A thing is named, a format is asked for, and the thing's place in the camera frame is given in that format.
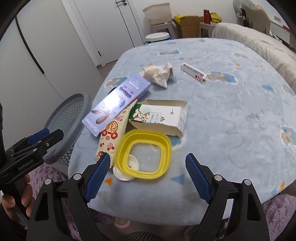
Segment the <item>person left hand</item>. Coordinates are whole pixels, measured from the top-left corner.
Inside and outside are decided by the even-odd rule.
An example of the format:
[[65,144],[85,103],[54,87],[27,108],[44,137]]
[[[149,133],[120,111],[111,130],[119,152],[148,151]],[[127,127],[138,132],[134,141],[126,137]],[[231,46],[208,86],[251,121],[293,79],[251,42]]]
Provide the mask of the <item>person left hand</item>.
[[30,176],[26,174],[18,182],[21,184],[21,192],[15,186],[2,190],[2,205],[8,217],[18,224],[27,227],[33,210],[35,199],[30,185]]

